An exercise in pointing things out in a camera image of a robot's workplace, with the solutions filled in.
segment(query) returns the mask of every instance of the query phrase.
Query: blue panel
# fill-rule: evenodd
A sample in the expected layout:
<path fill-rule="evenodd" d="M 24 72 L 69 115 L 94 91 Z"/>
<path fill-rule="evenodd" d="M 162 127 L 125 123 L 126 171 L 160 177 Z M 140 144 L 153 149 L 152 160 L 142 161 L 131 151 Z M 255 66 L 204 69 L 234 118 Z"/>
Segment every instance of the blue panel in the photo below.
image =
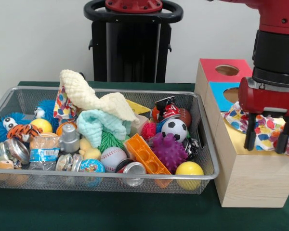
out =
<path fill-rule="evenodd" d="M 214 98 L 221 112 L 228 112 L 233 105 L 232 102 L 224 97 L 223 92 L 230 88 L 238 88 L 239 85 L 240 83 L 210 82 Z"/>

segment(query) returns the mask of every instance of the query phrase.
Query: green tablecloth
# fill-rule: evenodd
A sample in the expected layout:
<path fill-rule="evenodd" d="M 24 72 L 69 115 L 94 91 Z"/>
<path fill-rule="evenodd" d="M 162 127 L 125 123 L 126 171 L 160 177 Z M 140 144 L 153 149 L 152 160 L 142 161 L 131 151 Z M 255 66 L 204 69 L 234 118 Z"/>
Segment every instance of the green tablecloth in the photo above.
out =
<path fill-rule="evenodd" d="M 58 86 L 55 82 L 20 82 Z M 193 91 L 192 84 L 91 82 L 95 88 Z M 201 195 L 0 189 L 0 230 L 289 231 L 282 209 L 221 208 L 214 182 Z"/>

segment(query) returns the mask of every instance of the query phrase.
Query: googly eyes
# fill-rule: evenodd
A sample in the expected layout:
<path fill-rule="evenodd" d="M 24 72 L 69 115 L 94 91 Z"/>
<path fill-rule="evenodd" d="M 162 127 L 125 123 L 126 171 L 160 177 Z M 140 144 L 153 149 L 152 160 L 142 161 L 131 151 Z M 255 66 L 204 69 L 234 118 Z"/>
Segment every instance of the googly eyes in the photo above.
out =
<path fill-rule="evenodd" d="M 45 116 L 45 111 L 40 107 L 36 107 L 34 110 L 35 118 L 42 118 Z"/>
<path fill-rule="evenodd" d="M 5 127 L 5 129 L 7 131 L 9 131 L 11 128 L 15 127 L 17 125 L 17 123 L 15 122 L 15 120 L 11 117 L 7 117 L 4 119 L 3 121 L 3 126 Z"/>

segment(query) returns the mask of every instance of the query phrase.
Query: soccer ball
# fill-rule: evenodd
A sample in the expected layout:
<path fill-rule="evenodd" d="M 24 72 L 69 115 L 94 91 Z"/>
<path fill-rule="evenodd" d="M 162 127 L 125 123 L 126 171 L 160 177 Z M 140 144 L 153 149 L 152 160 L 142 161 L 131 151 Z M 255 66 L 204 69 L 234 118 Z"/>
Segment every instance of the soccer ball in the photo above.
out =
<path fill-rule="evenodd" d="M 187 126 L 179 119 L 168 119 L 162 127 L 163 137 L 168 133 L 172 133 L 178 142 L 182 142 L 187 136 Z"/>

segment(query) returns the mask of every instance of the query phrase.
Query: wooden box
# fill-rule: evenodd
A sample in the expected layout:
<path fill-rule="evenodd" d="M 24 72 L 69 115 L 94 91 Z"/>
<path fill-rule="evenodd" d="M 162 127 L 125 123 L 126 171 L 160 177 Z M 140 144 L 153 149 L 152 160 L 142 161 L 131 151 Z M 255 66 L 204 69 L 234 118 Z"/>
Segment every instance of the wooden box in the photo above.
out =
<path fill-rule="evenodd" d="M 195 93 L 203 100 L 218 154 L 215 185 L 222 207 L 283 207 L 289 195 L 289 156 L 244 149 L 245 134 L 221 116 L 237 100 L 242 77 L 251 74 L 244 60 L 199 61 Z"/>

